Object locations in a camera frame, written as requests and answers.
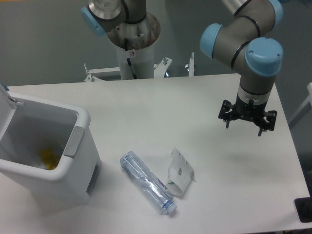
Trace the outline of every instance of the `yellow object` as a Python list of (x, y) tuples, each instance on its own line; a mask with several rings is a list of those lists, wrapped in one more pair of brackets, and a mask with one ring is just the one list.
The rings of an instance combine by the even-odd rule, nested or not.
[(41, 150), (40, 157), (48, 170), (54, 170), (60, 160), (60, 156), (53, 154), (52, 149)]

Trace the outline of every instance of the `crumpled paper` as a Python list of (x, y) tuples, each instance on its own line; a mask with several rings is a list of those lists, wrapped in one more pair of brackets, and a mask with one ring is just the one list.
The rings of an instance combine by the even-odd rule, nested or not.
[(195, 181), (195, 172), (181, 152), (174, 148), (171, 152), (172, 162), (168, 169), (167, 187), (174, 195), (182, 195), (191, 181)]

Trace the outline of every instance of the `table surface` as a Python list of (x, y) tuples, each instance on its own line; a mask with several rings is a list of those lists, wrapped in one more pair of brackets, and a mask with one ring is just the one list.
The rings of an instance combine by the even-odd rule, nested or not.
[[(243, 234), (310, 228), (294, 200), (309, 196), (274, 87), (266, 110), (277, 110), (273, 132), (217, 118), (222, 101), (235, 101), (239, 75), (103, 81), (10, 87), (85, 107), (103, 162), (86, 205), (32, 195), (0, 175), (2, 233)], [(134, 151), (167, 181), (177, 147), (193, 166), (192, 182), (173, 216), (158, 214), (120, 167)]]

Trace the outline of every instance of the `bottle cap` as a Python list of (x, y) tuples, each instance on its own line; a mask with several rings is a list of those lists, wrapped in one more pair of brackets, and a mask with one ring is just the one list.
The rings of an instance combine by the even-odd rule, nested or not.
[(175, 203), (171, 203), (169, 207), (167, 207), (166, 211), (171, 214), (172, 211), (174, 211), (177, 208), (177, 206), (175, 205)]

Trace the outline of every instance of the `water bottle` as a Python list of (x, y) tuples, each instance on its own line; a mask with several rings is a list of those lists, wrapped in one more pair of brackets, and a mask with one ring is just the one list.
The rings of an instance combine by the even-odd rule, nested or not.
[(131, 151), (124, 155), (120, 159), (120, 165), (160, 211), (170, 214), (176, 209), (172, 201), (174, 196), (169, 189), (135, 153)]

